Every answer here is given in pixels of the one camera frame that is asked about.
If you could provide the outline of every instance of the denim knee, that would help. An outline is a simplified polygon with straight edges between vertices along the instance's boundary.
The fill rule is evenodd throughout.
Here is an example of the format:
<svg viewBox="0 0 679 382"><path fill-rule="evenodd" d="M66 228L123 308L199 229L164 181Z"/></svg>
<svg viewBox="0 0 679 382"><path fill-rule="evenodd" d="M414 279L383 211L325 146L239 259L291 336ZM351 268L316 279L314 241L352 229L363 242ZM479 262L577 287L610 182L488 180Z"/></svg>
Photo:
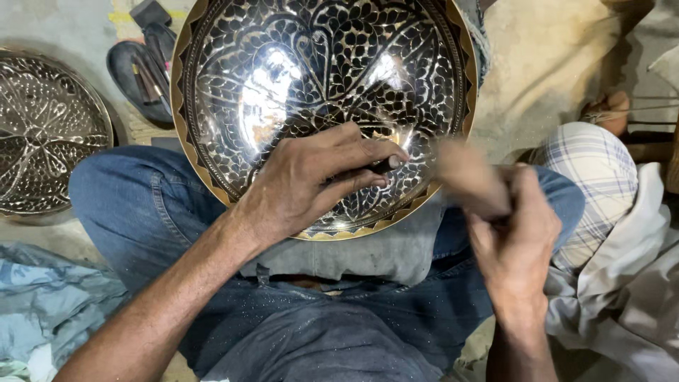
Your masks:
<svg viewBox="0 0 679 382"><path fill-rule="evenodd" d="M138 145L114 147L81 161L69 179L69 198L76 216L80 218L81 213L91 212L102 199L111 197L120 177L143 177L142 172L150 169L141 166L140 153L149 148Z"/></svg>
<svg viewBox="0 0 679 382"><path fill-rule="evenodd" d="M561 220L562 228L554 244L554 250L559 249L568 240L585 211L585 195L573 181L567 177L546 169L533 166L538 173L540 187L543 189L547 202Z"/></svg>

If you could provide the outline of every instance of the scalloped border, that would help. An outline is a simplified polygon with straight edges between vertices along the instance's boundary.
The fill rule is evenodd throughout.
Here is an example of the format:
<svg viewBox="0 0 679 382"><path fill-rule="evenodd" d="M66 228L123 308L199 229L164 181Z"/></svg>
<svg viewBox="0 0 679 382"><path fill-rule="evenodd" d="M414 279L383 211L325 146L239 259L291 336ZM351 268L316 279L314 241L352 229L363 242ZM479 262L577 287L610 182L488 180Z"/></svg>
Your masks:
<svg viewBox="0 0 679 382"><path fill-rule="evenodd" d="M47 54L38 52L36 50L21 48L21 47L15 46L15 45L0 44L0 52L25 54L26 56L28 56L30 58L43 60L50 65L58 67L59 69L63 70L66 74L70 75L80 86L83 87L85 92L94 101L96 108L99 109L99 112L101 112L101 118L104 120L104 125L105 125L105 128L106 128L106 134L109 136L109 143L108 143L106 148L110 149L110 148L113 147L113 138L114 138L113 137L113 124L111 122L111 115L109 114L109 110L106 108L104 101L101 99L101 96L96 91L94 86L88 80L86 80L82 75L80 75L80 73L76 72L70 66L64 64L63 62L57 60L56 58L52 58L51 56L48 56ZM58 209L56 211L44 211L44 212L30 213L30 214L5 213L3 211L0 211L0 217L11 220L11 221L30 223L35 219L50 218L50 217L59 215L63 212L71 210L71 208L73 208L73 205L71 204L70 198L69 198L69 204L65 205L64 207L61 207L60 209Z"/></svg>
<svg viewBox="0 0 679 382"><path fill-rule="evenodd" d="M181 146L184 150L184 153L186 154L186 157L189 159L191 166L194 168L198 174L198 177L202 180L208 190L210 190L227 207L231 207L236 201L233 200L226 191L222 190L215 184L208 169L201 164L202 161L198 158L198 153L193 145L193 142L190 141L186 121L180 113L180 110L184 106L184 99L180 84L182 80L181 74L184 68L184 63L181 59L181 56L186 54L186 49L191 42L191 36L193 35L192 29L194 24L203 16L207 10L208 3L209 0L196 1L194 6L191 8L191 11L187 15L186 21L181 28L181 32L177 36L175 50L172 53L170 103L172 106L172 119L175 121L175 128L177 129L177 136L179 137ZM467 138L474 121L478 94L476 56L471 41L471 35L464 25L460 10L458 9L457 5L455 5L453 0L445 0L445 13L448 20L460 28L460 46L462 51L467 54L464 74L468 82L468 88L466 89L466 106L468 111L462 122L462 134L465 138ZM403 206L403 208L396 211L391 216L388 216L387 218L384 218L383 220L380 220L374 224L370 224L369 226L361 227L354 232L338 231L334 235L330 235L325 232L311 232L310 235L309 233L302 231L292 237L295 239L309 241L339 241L367 236L401 221L403 218L410 215L422 204L424 204L424 202L429 200L429 198L433 196L440 188L441 185L437 182L430 182L429 186L427 186L427 189L421 193L420 196L413 199L413 201L408 205Z"/></svg>

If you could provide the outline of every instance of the lap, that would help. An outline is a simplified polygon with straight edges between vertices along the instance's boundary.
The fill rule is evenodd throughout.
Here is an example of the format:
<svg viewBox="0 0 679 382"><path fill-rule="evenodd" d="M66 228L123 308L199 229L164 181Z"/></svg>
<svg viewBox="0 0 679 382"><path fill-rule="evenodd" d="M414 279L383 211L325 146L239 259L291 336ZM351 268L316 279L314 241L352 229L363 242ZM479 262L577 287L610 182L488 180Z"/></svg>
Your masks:
<svg viewBox="0 0 679 382"><path fill-rule="evenodd" d="M582 195L554 172L538 169L538 174L564 222L561 243L579 219ZM76 216L132 292L172 265L225 211L184 155L155 147L119 147L86 159L73 172L69 192ZM180 351L202 376L272 313L332 298L371 309L445 369L466 337L492 314L457 208L444 215L434 259L430 275L414 287L378 281L336 297L234 277L196 318Z"/></svg>

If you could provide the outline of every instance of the engraved metal plate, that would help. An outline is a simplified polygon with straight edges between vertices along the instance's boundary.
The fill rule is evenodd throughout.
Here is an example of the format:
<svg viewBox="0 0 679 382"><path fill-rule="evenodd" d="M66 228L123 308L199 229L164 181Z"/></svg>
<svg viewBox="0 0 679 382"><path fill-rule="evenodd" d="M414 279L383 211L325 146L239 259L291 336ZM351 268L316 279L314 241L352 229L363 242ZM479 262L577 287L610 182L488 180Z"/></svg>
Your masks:
<svg viewBox="0 0 679 382"><path fill-rule="evenodd" d="M199 1L204 10L195 20L189 15L175 50L181 68L173 82L181 99L172 97L185 151L195 152L194 167L207 169L210 179L199 175L233 203L281 139L354 121L365 138L398 143L410 161L388 173L389 186L346 197L298 237L365 235L393 222L398 211L414 209L414 200L435 191L427 165L433 137L461 134L469 111L461 28L441 6L429 0Z"/></svg>
<svg viewBox="0 0 679 382"><path fill-rule="evenodd" d="M69 176L113 143L94 89L39 54L0 48L0 212L35 216L68 209Z"/></svg>

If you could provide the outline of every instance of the plaid cloth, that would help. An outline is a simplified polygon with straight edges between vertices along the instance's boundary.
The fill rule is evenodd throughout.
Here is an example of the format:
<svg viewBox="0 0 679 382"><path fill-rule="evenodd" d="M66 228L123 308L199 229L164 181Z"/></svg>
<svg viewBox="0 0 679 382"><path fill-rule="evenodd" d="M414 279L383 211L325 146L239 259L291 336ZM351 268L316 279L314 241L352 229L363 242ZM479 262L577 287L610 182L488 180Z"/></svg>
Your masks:
<svg viewBox="0 0 679 382"><path fill-rule="evenodd" d="M579 273L621 217L634 206L636 166L613 134L586 122L559 128L530 157L571 179L585 194L585 213L573 235L554 255L556 267Z"/></svg>

